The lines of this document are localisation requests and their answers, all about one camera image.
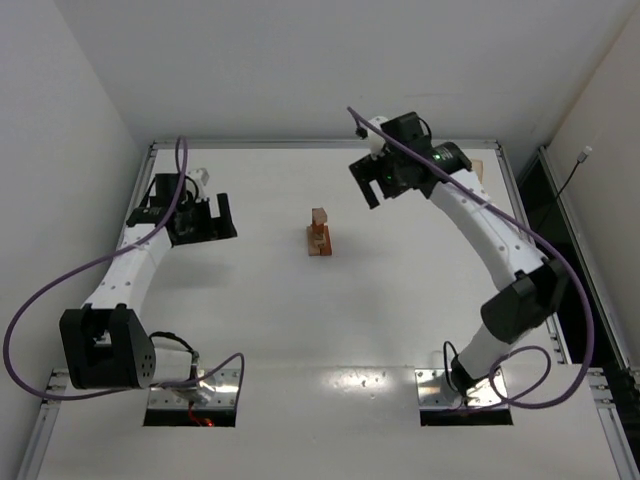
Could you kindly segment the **small light wood cube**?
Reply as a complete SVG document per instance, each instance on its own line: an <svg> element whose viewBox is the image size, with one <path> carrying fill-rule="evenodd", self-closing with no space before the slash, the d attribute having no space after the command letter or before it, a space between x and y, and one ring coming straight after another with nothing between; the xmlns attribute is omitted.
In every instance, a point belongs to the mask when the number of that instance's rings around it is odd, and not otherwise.
<svg viewBox="0 0 640 480"><path fill-rule="evenodd" d="M325 224L327 222L327 213L324 208L312 209L312 222L316 225Z"/></svg>

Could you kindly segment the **clear amber plastic box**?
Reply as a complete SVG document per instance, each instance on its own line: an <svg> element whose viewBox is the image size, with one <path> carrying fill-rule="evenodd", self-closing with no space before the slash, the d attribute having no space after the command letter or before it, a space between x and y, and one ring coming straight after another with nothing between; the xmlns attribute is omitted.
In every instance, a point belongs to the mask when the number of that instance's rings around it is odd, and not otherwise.
<svg viewBox="0 0 640 480"><path fill-rule="evenodd" d="M475 172L478 177L478 181L483 183L484 179L484 162L479 159L471 159L472 170Z"/></svg>

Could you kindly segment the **reddish long wood block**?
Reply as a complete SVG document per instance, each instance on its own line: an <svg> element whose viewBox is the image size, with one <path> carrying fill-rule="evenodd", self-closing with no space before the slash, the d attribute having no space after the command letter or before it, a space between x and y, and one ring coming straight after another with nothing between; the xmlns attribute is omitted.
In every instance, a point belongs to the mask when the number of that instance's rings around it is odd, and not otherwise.
<svg viewBox="0 0 640 480"><path fill-rule="evenodd" d="M323 234L322 234L323 243L320 246L320 255L321 256L331 256L332 255L332 244L330 238L330 230L327 224L323 225Z"/></svg>

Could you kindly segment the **light long wood block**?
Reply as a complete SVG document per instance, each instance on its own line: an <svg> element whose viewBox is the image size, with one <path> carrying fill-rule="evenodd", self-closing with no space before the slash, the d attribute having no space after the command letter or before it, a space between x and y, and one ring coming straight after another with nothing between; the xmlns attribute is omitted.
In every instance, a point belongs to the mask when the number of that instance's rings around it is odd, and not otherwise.
<svg viewBox="0 0 640 480"><path fill-rule="evenodd" d="M307 234L307 247L308 247L308 255L309 256L320 256L320 249L314 247L312 243L312 239L314 236L322 236L322 235L314 235L311 229L311 225L306 228Z"/></svg>

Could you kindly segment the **reddish arch wood block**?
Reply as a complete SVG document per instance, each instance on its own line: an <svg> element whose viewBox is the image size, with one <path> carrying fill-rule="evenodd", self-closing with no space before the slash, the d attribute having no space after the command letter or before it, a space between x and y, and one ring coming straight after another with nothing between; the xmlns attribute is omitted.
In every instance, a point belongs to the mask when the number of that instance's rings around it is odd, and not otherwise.
<svg viewBox="0 0 640 480"><path fill-rule="evenodd" d="M325 224L313 221L311 223L311 229L314 235L323 235L325 232Z"/></svg>

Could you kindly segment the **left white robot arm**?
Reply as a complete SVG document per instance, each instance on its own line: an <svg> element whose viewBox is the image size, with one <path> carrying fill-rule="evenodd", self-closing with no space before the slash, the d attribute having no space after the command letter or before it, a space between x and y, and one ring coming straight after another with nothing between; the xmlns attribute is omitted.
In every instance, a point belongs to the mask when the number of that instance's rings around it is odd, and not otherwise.
<svg viewBox="0 0 640 480"><path fill-rule="evenodd" d="M205 191L208 179L206 169L194 169L179 188L177 175L156 175L153 195L126 222L125 253L111 262L82 307L63 313L59 328L75 389L193 386L195 351L155 346L142 325L141 309L158 267L172 248L236 237L227 194L217 194L219 214L211 213Z"/></svg>

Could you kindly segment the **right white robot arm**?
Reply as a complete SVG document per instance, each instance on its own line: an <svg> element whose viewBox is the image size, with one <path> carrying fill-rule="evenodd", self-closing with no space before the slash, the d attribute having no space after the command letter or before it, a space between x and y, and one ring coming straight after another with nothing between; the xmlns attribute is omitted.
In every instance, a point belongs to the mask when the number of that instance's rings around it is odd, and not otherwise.
<svg viewBox="0 0 640 480"><path fill-rule="evenodd" d="M433 145L416 113L376 117L368 126L358 125L356 133L367 140L370 153L349 169L369 207L379 204L373 182L384 198L420 191L471 244L497 289L481 306L480 328L451 361L450 387L464 394L557 310L568 283L566 269L490 211L490 196L468 156L453 142Z"/></svg>

